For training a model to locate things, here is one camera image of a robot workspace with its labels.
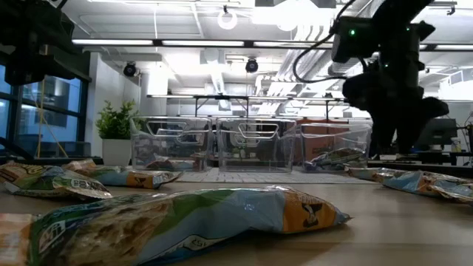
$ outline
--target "camera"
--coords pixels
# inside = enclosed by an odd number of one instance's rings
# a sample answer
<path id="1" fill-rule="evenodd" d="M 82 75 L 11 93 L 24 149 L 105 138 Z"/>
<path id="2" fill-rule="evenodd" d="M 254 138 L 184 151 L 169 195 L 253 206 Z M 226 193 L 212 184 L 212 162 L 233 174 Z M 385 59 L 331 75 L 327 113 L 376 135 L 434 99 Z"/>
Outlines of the camera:
<path id="1" fill-rule="evenodd" d="M 255 58 L 249 58 L 248 62 L 246 63 L 246 72 L 248 73 L 255 73 L 258 71 L 258 63 L 256 62 Z"/>
<path id="2" fill-rule="evenodd" d="M 140 74 L 140 70 L 135 66 L 135 64 L 135 62 L 126 63 L 126 66 L 123 69 L 123 74 L 130 78 L 138 76 Z"/>

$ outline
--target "chip bag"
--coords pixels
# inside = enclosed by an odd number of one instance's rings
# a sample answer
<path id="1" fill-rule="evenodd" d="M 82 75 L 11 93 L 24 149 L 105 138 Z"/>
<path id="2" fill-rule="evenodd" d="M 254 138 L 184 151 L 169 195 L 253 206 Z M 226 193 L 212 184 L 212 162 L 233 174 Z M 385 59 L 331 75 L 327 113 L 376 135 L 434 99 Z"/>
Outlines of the chip bag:
<path id="1" fill-rule="evenodd" d="M 97 180 L 58 166 L 7 163 L 0 166 L 0 182 L 14 195 L 108 199 L 112 195 Z"/>
<path id="2" fill-rule="evenodd" d="M 86 177 L 91 177 L 104 185 L 127 186 L 132 188 L 159 188 L 162 184 L 175 181 L 182 172 L 137 171 L 122 166 L 97 166 L 92 159 L 73 161 L 63 166 Z"/>
<path id="3" fill-rule="evenodd" d="M 298 233 L 348 219 L 322 199 L 276 186 L 128 195 L 36 220 L 28 265 L 158 265 L 249 230 Z"/>
<path id="4" fill-rule="evenodd" d="M 347 168 L 351 177 L 430 197 L 445 197 L 473 205 L 473 181 L 428 171 L 388 168 Z"/>

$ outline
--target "white wall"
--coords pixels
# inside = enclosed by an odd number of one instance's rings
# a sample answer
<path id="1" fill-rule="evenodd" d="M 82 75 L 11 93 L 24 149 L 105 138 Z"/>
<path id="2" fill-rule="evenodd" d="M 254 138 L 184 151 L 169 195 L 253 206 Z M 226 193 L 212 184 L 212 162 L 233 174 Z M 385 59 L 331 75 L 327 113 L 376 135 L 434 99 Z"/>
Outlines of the white wall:
<path id="1" fill-rule="evenodd" d="M 95 121 L 100 117 L 98 112 L 105 106 L 104 101 L 109 100 L 115 109 L 120 108 L 124 100 L 135 100 L 138 105 L 141 92 L 139 86 L 104 63 L 97 52 L 90 55 L 89 76 L 92 82 L 87 95 L 85 141 L 91 143 L 92 156 L 102 156 L 102 139 Z"/>
<path id="2" fill-rule="evenodd" d="M 141 115 L 165 115 L 166 114 L 166 99 L 164 98 L 148 98 L 146 95 L 148 94 L 148 89 L 154 86 L 157 86 L 157 82 L 153 80 L 152 75 L 142 74 L 141 75 L 141 88 L 142 93 L 140 96 L 140 114 Z M 167 95 L 167 84 L 166 88 L 163 90 L 158 91 L 159 94 Z"/>

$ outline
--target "table surface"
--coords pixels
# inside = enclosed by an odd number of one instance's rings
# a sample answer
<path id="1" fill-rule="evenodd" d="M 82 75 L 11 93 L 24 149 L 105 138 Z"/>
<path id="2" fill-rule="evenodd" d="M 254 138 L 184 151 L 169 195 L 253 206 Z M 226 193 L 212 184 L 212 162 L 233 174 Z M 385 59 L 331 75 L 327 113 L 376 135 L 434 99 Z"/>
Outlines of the table surface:
<path id="1" fill-rule="evenodd" d="M 172 183 L 157 191 L 110 188 L 114 195 L 172 193 L 265 184 Z M 473 208 L 379 184 L 291 184 L 353 217 L 346 225 L 296 235 L 257 234 L 175 265 L 471 265 Z M 2 213 L 44 214 L 75 202 L 0 191 Z"/>

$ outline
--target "light fixture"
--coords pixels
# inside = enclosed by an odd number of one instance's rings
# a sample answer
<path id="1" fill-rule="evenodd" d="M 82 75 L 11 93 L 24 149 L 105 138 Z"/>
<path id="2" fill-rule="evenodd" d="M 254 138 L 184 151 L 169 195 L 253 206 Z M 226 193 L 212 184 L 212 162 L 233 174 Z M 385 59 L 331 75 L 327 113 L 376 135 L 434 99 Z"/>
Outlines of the light fixture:
<path id="1" fill-rule="evenodd" d="M 168 99 L 178 99 L 178 98 L 193 98 L 192 95 L 148 95 L 151 98 L 168 98 Z"/>
<path id="2" fill-rule="evenodd" d="M 227 6 L 239 7 L 241 3 L 239 1 L 167 1 L 167 0 L 88 0 L 94 3 L 113 3 L 113 4 L 170 4 L 170 5 L 190 5 L 195 4 L 197 6 L 210 6 L 210 7 L 221 7 L 226 4 Z"/>
<path id="3" fill-rule="evenodd" d="M 228 14 L 231 16 L 230 21 L 227 21 L 227 22 L 223 21 L 223 16 L 225 14 Z M 232 30 L 237 25 L 237 22 L 238 22 L 238 18 L 237 18 L 236 13 L 231 10 L 227 11 L 227 13 L 225 13 L 224 11 L 220 11 L 219 15 L 217 16 L 217 23 L 224 30 Z"/>
<path id="4" fill-rule="evenodd" d="M 274 97 L 274 96 L 250 96 L 250 100 L 289 100 L 290 97 Z"/>
<path id="5" fill-rule="evenodd" d="M 454 45 L 454 44 L 441 44 L 437 45 L 436 50 L 471 50 L 473 51 L 473 44 L 470 45 Z"/>
<path id="6" fill-rule="evenodd" d="M 309 41 L 255 41 L 255 47 L 280 47 L 280 48 L 308 48 L 312 46 L 313 42 Z M 332 44 L 324 43 L 317 47 L 317 49 L 330 50 L 332 49 Z"/>
<path id="7" fill-rule="evenodd" d="M 112 40 L 112 39 L 74 39 L 73 44 L 79 45 L 123 45 L 123 46 L 148 46 L 153 45 L 153 40 Z"/>
<path id="8" fill-rule="evenodd" d="M 166 40 L 164 46 L 178 47 L 243 47 L 243 41 Z"/>

